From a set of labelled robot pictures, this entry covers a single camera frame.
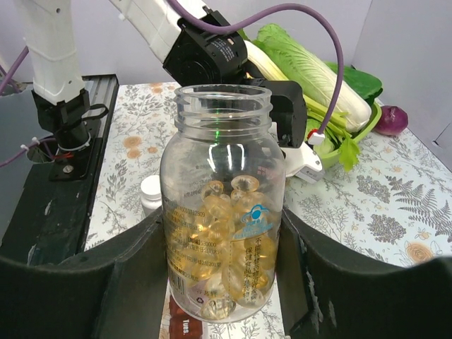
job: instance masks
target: white bottle cap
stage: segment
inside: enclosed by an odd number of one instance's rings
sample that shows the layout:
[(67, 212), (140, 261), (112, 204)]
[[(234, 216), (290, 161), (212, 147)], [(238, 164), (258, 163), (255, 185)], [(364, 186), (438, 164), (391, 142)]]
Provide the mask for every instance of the white bottle cap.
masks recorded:
[(160, 191), (160, 176), (151, 175), (141, 182), (141, 192), (150, 200), (158, 200), (162, 198)]

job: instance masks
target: white bottle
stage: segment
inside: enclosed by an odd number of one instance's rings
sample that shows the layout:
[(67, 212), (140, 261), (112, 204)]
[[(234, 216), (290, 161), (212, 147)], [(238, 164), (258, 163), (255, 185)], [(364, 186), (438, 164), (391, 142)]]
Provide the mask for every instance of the white bottle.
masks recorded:
[(141, 205), (147, 217), (162, 205), (162, 192), (160, 191), (160, 177), (151, 175), (141, 182)]

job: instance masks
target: table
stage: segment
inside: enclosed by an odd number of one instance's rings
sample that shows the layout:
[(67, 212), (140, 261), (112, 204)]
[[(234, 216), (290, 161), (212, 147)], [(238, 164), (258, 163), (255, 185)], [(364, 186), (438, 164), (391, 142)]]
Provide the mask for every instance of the table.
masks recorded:
[[(141, 181), (158, 174), (176, 133), (176, 83), (124, 85), (118, 93), (85, 249), (140, 222)], [(370, 133), (359, 164), (338, 165), (312, 185), (286, 183), (285, 204), (308, 225), (362, 254), (412, 266), (452, 254), (452, 174), (410, 131), (389, 138)], [(169, 338), (165, 302), (160, 339)], [(205, 326), (205, 338), (284, 338), (278, 289), (257, 315)]]

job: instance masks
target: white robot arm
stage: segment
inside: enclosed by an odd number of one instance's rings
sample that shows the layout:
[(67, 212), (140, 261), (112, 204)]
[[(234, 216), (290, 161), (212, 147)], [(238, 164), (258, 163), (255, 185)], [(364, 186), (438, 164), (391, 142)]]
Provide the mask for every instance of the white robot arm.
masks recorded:
[[(91, 135), (81, 117), (90, 109), (90, 103), (78, 68), (71, 0), (15, 1), (32, 59), (33, 95), (40, 125), (54, 134), (63, 151), (83, 150), (90, 145)], [(198, 84), (245, 82), (247, 51), (238, 33), (215, 35), (199, 30), (181, 20), (167, 0), (110, 2), (119, 10), (119, 17), (139, 31), (165, 70), (180, 85), (194, 85), (194, 81)], [(218, 26), (229, 25), (201, 0), (178, 2), (197, 19)], [(273, 97), (285, 97), (287, 87), (279, 83), (282, 82), (272, 84)], [(292, 92), (296, 93), (292, 97), (292, 111), (274, 107), (271, 114), (281, 131), (278, 134), (286, 154), (287, 173), (315, 182), (323, 172), (319, 157), (303, 143), (306, 112), (298, 101), (302, 92), (296, 83), (287, 85), (292, 85), (295, 88)]]
[[(155, 56), (163, 63), (181, 33), (181, 18), (164, 0), (110, 0), (122, 18), (139, 31)], [(201, 0), (179, 0), (202, 18)], [(78, 68), (73, 38), (71, 0), (16, 0), (30, 50), (34, 91), (48, 102), (69, 102), (85, 84)]]

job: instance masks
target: jar rim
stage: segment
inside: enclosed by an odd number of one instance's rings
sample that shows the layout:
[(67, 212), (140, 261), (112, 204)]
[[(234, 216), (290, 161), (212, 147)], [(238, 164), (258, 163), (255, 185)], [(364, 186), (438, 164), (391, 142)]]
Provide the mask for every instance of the jar rim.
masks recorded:
[[(195, 92), (195, 89), (210, 88), (209, 91)], [(234, 88), (236, 92), (225, 92), (225, 88)], [(255, 91), (255, 93), (246, 93), (246, 91)], [(271, 96), (271, 90), (267, 88), (250, 85), (230, 85), (230, 84), (212, 84), (212, 85), (192, 85), (180, 87), (175, 90), (176, 96), (212, 98), (221, 100), (256, 100)]]

